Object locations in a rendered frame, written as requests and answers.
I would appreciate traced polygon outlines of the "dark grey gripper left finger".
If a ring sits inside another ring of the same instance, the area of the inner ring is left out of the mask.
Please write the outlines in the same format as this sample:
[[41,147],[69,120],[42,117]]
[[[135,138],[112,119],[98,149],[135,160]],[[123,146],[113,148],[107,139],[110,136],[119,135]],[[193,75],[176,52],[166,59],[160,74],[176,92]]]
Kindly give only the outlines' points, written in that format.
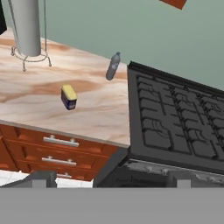
[[3,188],[56,188],[56,171],[35,171],[26,178],[3,185]]

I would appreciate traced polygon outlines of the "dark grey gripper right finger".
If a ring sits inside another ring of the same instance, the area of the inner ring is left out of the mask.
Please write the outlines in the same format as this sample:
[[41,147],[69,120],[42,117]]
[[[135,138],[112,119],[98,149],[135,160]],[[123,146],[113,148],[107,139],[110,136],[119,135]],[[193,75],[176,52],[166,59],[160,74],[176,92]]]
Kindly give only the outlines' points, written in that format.
[[177,188],[224,188],[224,182],[217,182],[211,179],[201,179],[189,171],[170,171],[167,177],[167,186]]

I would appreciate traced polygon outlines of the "red-brown drawer front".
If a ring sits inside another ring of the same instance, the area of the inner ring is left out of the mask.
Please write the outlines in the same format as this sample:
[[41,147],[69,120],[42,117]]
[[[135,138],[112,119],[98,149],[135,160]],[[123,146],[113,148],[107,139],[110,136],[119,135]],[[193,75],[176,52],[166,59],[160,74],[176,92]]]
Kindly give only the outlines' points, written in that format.
[[[93,141],[80,139],[78,137],[69,137],[69,136],[50,134],[46,132],[13,127],[13,126],[4,125],[4,124],[0,124],[0,130],[2,131],[4,137],[7,140],[11,140],[18,143],[36,144],[36,145],[41,145],[41,146],[46,146],[51,148],[61,148],[61,149],[67,149],[67,150],[75,149],[76,151],[84,151],[87,153],[92,153],[92,154],[100,155],[104,157],[109,157],[117,150],[116,146],[106,144],[106,143],[97,143]],[[73,138],[79,144],[79,146],[71,147],[71,146],[65,146],[65,145],[61,145],[57,143],[44,142],[43,137],[49,137],[50,135],[54,135],[58,139],[67,140],[67,141]]]
[[[86,152],[79,152],[76,150],[54,149],[36,144],[17,143],[14,141],[8,141],[7,144],[14,158],[24,162],[36,162],[46,165],[56,165],[58,167],[76,168],[80,170],[98,172],[108,160],[106,157],[92,155]],[[71,159],[77,165],[71,166],[55,164],[41,160],[41,158],[47,158],[49,156],[60,160]]]
[[96,173],[94,171],[83,171],[74,168],[64,168],[58,167],[56,165],[40,164],[34,162],[17,161],[17,166],[19,167],[20,171],[26,173],[31,173],[35,171],[55,171],[57,172],[57,174],[68,173],[72,176],[71,179],[83,181],[91,181],[96,176]]

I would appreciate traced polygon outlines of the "red-brown cupboard door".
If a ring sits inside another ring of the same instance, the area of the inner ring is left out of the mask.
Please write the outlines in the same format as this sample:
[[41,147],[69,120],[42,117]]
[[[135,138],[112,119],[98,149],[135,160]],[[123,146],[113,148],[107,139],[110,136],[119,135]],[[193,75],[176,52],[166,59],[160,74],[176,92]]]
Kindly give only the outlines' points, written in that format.
[[14,172],[18,170],[2,136],[0,136],[0,170]]

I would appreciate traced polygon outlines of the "black gas hob stove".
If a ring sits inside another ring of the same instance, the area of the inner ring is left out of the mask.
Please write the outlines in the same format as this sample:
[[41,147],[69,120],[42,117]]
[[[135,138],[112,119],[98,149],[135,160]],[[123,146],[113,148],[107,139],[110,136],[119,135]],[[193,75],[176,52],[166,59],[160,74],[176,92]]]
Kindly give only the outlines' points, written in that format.
[[169,172],[224,182],[224,91],[130,62],[130,147],[94,187],[168,187]]

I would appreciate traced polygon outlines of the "blue can with yellow lid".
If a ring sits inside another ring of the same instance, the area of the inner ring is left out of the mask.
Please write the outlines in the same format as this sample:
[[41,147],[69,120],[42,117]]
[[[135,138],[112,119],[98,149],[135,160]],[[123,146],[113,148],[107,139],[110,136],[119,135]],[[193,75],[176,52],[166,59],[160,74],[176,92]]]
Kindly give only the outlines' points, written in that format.
[[63,85],[61,87],[61,100],[66,109],[75,109],[78,96],[71,85]]

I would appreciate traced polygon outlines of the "grey water bottle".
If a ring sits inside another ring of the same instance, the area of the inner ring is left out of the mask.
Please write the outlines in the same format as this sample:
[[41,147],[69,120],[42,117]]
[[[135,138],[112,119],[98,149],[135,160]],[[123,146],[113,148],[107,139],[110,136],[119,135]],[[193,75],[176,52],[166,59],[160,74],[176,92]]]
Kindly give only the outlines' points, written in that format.
[[116,74],[116,70],[120,64],[121,61],[121,57],[120,57],[120,53],[117,52],[110,60],[109,66],[108,66],[108,70],[106,72],[106,79],[108,81],[111,81],[115,74]]

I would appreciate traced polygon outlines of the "grey paper towel roll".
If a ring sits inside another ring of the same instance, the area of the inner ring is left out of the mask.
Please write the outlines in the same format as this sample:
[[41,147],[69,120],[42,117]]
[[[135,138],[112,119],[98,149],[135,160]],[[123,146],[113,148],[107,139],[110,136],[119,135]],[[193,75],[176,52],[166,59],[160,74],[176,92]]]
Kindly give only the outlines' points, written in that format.
[[30,57],[41,54],[39,0],[8,0],[18,52]]

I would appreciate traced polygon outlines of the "black appliance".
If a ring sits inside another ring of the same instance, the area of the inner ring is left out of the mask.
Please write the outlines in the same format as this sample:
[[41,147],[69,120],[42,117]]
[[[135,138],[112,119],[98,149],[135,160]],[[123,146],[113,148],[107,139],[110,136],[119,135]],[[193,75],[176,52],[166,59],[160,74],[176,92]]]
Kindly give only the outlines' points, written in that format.
[[0,0],[0,35],[7,31],[2,1]]

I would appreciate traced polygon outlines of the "red-brown wall cabinet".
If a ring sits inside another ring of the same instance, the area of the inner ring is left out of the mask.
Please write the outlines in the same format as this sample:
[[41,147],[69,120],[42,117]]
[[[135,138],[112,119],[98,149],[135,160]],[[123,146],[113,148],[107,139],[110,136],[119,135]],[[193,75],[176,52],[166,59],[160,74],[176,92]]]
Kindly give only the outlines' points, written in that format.
[[182,10],[186,4],[187,0],[160,0],[165,4],[169,4],[172,7],[175,7],[179,10]]

